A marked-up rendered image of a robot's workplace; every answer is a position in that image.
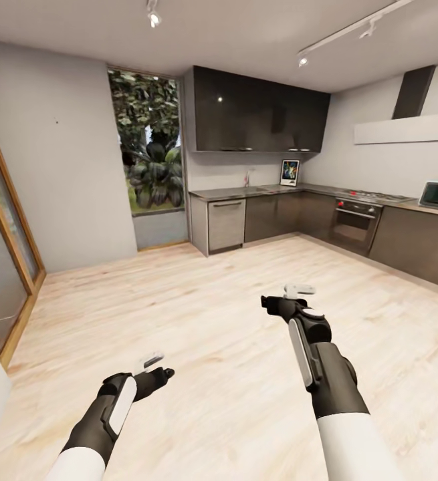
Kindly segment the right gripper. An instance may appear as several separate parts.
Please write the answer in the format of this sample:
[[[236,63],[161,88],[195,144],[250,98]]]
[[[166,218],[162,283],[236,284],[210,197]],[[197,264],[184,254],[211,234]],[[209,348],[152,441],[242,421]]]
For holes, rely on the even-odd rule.
[[[278,296],[261,296],[261,306],[267,309],[267,314],[271,316],[280,316],[287,324],[288,322],[284,315],[286,315],[288,307],[292,305],[309,307],[306,300],[303,299],[291,300]]]

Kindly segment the poster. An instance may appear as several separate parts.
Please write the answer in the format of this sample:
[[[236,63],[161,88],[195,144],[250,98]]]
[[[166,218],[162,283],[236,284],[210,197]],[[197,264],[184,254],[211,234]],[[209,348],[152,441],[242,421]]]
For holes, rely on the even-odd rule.
[[[282,160],[282,173],[280,186],[297,186],[300,160]]]

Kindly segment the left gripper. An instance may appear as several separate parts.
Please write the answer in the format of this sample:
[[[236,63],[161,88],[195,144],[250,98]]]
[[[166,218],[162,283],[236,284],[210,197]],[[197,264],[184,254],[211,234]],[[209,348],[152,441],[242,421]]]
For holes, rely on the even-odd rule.
[[[163,367],[157,367],[151,372],[138,374],[145,382],[144,395],[141,398],[145,398],[152,394],[157,389],[164,387],[174,375],[174,370],[171,368],[163,369]]]

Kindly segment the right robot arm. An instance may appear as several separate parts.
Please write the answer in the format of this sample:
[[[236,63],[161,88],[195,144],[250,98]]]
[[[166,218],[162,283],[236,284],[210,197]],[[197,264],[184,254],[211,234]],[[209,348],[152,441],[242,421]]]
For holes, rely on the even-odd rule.
[[[261,296],[267,314],[280,316],[289,334],[320,433],[329,481],[405,481],[358,391],[353,364],[342,356],[322,312],[297,295],[313,284],[286,283],[283,297]]]

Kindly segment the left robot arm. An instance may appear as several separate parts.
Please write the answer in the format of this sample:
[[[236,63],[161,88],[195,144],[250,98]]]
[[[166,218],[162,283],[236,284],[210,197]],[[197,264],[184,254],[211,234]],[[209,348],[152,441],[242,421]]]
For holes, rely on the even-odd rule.
[[[134,362],[134,373],[120,372],[103,381],[97,398],[72,429],[67,444],[42,481],[103,481],[114,445],[133,402],[164,387],[171,368],[148,367],[165,357],[161,349]]]

